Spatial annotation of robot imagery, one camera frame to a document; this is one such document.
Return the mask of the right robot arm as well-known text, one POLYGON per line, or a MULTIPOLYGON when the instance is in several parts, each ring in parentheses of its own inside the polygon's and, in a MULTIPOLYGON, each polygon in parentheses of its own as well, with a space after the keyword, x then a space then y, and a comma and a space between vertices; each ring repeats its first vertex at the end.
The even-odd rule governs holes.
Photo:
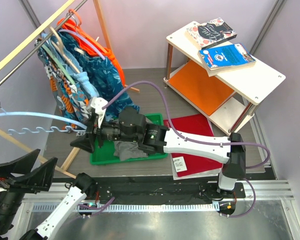
POLYGON ((223 198, 233 193, 236 181, 246 176, 246 153, 242 137, 207 137, 149 123, 146 116, 126 107, 116 122, 104 121, 97 113, 86 122, 85 134, 70 145, 88 153, 102 147, 104 141, 135 143, 139 150, 153 154, 188 154, 212 159, 222 164, 216 193, 223 198))

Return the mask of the grey shorts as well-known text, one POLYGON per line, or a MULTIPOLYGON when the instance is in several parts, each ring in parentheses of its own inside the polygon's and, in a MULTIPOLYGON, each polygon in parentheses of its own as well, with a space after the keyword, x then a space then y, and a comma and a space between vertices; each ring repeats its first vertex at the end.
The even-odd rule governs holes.
POLYGON ((148 154, 138 148, 136 142, 115 141, 114 154, 119 160, 126 161, 129 159, 147 158, 148 154))

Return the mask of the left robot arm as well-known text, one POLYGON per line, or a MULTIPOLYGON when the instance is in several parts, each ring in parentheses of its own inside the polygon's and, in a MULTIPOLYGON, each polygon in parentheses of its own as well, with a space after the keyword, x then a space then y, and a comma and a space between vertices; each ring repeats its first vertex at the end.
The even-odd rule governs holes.
MULTIPOLYGON (((53 157, 37 168, 33 168, 40 149, 35 149, 10 162, 0 163, 0 240, 13 228, 13 221, 27 195, 48 192, 53 183, 58 159, 53 157)), ((36 227, 21 236, 22 240, 52 240, 68 217, 78 209, 79 204, 92 199, 97 192, 97 182, 86 173, 78 174, 67 184, 67 191, 61 199, 46 200, 51 209, 49 215, 36 227)))

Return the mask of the mint green hanger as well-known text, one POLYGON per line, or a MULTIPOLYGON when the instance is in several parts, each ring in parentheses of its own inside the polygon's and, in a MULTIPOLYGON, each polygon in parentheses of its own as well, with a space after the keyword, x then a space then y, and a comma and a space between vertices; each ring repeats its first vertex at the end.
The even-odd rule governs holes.
POLYGON ((41 46, 45 52, 50 56, 50 58, 55 62, 55 64, 58 66, 58 68, 61 70, 61 72, 65 75, 65 77, 69 80, 71 85, 75 85, 75 81, 72 79, 72 77, 68 74, 66 69, 63 67, 63 65, 60 63, 60 61, 57 59, 57 57, 50 51, 50 49, 43 44, 41 46))

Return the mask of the light blue hanger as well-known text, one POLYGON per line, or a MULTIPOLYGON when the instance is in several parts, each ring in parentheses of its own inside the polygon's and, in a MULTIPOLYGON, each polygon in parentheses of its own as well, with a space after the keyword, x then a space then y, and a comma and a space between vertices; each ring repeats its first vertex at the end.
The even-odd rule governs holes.
POLYGON ((10 136, 40 134, 40 133, 84 133, 87 126, 79 120, 58 116, 55 114, 34 112, 34 111, 7 111, 2 107, 0 101, 0 120, 11 122, 20 120, 21 123, 14 123, 7 126, 5 133, 10 136))

